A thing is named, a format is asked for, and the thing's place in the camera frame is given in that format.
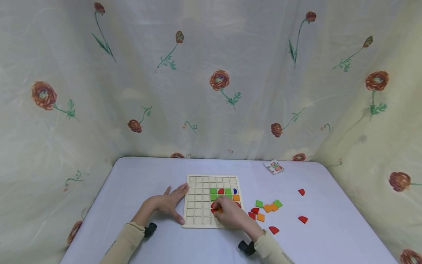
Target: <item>left hand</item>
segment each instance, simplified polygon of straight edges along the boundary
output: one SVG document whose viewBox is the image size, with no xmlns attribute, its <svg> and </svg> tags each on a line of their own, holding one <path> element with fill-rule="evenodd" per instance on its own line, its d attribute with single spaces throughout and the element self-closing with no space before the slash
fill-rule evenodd
<svg viewBox="0 0 422 264">
<path fill-rule="evenodd" d="M 170 190 L 171 186 L 165 190 L 163 195 L 157 195 L 151 198 L 154 200 L 157 210 L 172 216 L 176 222 L 184 225 L 185 220 L 180 214 L 176 212 L 176 205 L 186 195 L 187 191 L 189 190 L 189 185 L 187 183 L 182 184 L 171 193 Z"/>
</svg>

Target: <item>fabric backdrop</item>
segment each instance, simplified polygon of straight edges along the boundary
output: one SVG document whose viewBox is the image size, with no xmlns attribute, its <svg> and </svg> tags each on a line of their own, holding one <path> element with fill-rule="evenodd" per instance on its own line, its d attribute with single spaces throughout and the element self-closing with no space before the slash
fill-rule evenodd
<svg viewBox="0 0 422 264">
<path fill-rule="evenodd" d="M 319 161 L 422 264 L 417 0 L 0 3 L 0 263 L 59 263 L 119 157 Z"/>
</svg>

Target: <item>grid board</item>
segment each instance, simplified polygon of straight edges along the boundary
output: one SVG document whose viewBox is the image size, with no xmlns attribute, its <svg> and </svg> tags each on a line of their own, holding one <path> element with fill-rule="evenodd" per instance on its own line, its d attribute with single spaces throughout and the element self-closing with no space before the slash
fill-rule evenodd
<svg viewBox="0 0 422 264">
<path fill-rule="evenodd" d="M 227 229 L 211 212 L 211 205 L 222 195 L 232 198 L 243 209 L 241 189 L 237 176 L 188 174 L 189 191 L 185 196 L 184 228 Z"/>
</svg>

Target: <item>sleeve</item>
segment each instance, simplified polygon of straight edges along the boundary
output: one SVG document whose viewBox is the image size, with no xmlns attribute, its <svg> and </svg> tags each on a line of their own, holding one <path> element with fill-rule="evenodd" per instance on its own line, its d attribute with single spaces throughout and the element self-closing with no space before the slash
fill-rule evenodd
<svg viewBox="0 0 422 264">
<path fill-rule="evenodd" d="M 145 227 L 127 223 L 108 249 L 100 264 L 127 264 L 144 237 Z"/>
<path fill-rule="evenodd" d="M 271 236 L 268 230 L 264 229 L 265 234 L 258 238 L 254 244 L 258 255 L 266 264 L 295 264 L 281 249 L 280 245 Z"/>
</svg>

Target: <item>table surface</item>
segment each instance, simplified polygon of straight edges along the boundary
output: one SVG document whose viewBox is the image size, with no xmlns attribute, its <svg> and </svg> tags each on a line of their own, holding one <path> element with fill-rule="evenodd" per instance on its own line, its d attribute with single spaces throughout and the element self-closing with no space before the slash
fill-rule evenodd
<svg viewBox="0 0 422 264">
<path fill-rule="evenodd" d="M 263 161 L 121 158 L 61 263 L 98 263 L 142 202 L 184 183 L 187 174 L 225 174 L 238 176 L 245 210 L 257 199 L 283 203 L 258 223 L 280 229 L 274 237 L 295 264 L 397 264 L 324 166 L 280 164 L 284 172 L 272 175 Z M 305 196 L 298 192 L 302 188 Z M 183 209 L 182 200 L 176 210 L 183 215 Z M 309 218 L 306 224 L 298 220 L 301 215 Z M 158 213 L 150 220 L 158 228 L 130 263 L 260 263 L 257 254 L 246 257 L 237 249 L 240 241 L 250 241 L 240 230 L 184 229 Z"/>
</svg>

